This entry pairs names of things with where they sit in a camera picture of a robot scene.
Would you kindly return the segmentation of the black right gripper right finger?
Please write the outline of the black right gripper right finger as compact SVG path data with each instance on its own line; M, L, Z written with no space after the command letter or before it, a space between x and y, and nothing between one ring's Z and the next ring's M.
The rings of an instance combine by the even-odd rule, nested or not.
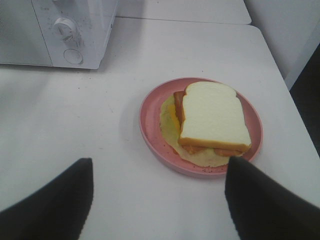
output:
M320 209L242 157L229 159L225 198L242 240L318 240Z

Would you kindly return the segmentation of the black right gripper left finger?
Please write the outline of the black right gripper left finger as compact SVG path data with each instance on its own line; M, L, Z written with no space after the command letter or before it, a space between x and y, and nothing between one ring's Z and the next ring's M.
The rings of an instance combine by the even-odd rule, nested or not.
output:
M0 212L2 240L77 240L94 198L91 158L80 158L48 184Z

